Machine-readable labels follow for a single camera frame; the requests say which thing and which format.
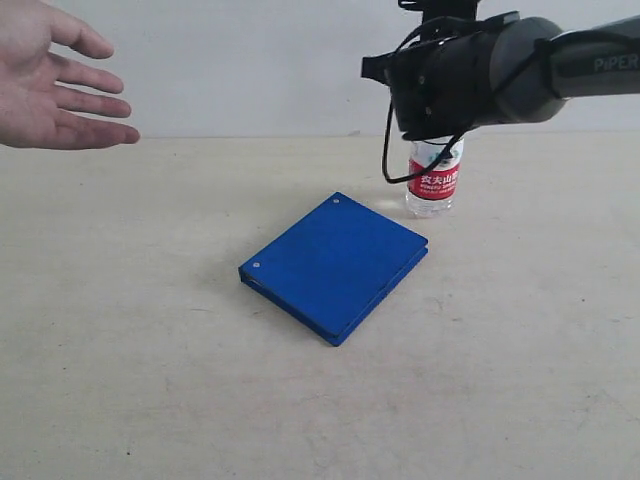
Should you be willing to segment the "person's open hand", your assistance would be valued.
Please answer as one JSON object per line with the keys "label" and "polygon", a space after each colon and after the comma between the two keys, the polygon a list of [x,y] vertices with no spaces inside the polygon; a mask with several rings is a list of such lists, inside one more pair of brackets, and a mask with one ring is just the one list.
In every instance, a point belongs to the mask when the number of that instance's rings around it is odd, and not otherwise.
{"label": "person's open hand", "polygon": [[84,20],[42,1],[1,3],[1,143],[16,149],[89,150],[137,143],[120,121],[131,106],[113,73],[55,54],[62,45],[107,59],[114,46]]}

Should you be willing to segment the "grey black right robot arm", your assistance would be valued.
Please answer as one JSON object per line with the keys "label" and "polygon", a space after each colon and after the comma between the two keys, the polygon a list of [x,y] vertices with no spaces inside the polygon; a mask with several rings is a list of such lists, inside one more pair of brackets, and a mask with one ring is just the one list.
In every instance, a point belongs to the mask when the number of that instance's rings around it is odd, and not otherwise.
{"label": "grey black right robot arm", "polygon": [[361,76],[388,87],[407,141],[537,124],[573,98],[638,93],[639,19],[564,31],[516,11],[439,17],[394,51],[363,58]]}

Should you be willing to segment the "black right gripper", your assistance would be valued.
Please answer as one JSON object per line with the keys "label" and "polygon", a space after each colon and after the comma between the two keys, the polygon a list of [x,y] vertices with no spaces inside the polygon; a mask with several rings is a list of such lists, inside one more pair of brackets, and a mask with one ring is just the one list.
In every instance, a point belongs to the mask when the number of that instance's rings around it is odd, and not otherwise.
{"label": "black right gripper", "polygon": [[495,18],[429,20],[401,49],[362,59],[361,77],[389,88],[403,138],[453,136],[500,122],[490,61],[500,34]]}

